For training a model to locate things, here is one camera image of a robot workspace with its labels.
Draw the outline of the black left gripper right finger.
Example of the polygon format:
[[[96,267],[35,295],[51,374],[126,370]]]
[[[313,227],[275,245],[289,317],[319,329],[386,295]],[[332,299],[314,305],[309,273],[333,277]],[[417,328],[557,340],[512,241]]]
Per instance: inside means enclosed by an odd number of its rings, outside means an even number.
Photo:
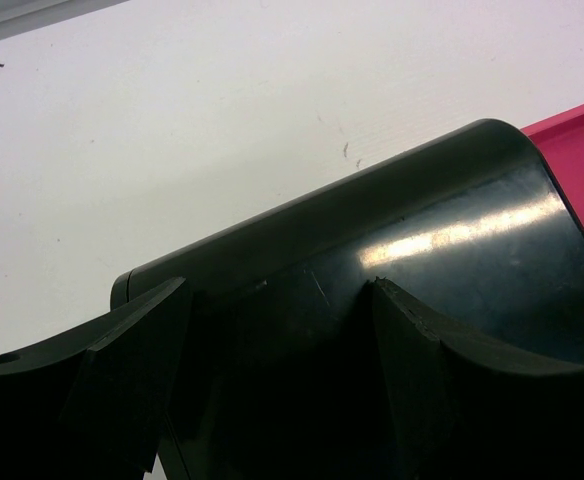
[[[440,314],[387,279],[372,320],[406,479],[584,479],[584,365]]]

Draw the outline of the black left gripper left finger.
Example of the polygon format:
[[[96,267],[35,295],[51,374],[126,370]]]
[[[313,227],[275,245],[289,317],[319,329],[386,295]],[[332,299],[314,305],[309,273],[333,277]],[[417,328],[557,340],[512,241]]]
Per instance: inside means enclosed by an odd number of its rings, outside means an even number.
[[[0,479],[141,479],[153,469],[192,294],[175,278],[0,355]]]

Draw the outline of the black drawer cabinet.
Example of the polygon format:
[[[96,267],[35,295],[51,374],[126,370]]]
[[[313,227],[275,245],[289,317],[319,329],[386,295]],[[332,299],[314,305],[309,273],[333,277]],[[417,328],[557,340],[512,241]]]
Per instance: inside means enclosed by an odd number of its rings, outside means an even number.
[[[541,151],[481,120],[121,275],[172,277],[189,325],[170,479],[406,479],[372,320],[387,279],[516,347],[584,365],[584,227]]]

